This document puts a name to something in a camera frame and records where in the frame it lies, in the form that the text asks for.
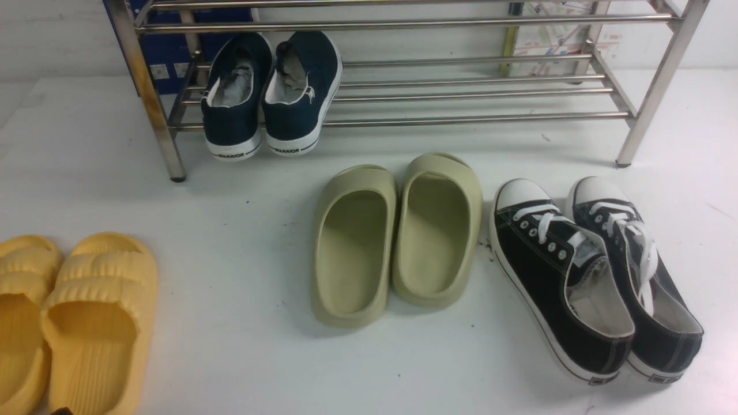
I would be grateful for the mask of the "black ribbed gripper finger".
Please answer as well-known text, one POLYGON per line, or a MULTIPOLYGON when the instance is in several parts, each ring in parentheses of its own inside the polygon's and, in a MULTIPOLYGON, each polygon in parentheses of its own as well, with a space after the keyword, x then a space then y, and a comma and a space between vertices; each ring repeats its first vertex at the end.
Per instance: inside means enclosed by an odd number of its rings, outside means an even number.
POLYGON ((51 415, 73 415, 74 413, 67 407, 64 408, 58 408, 54 412, 51 413, 51 415))

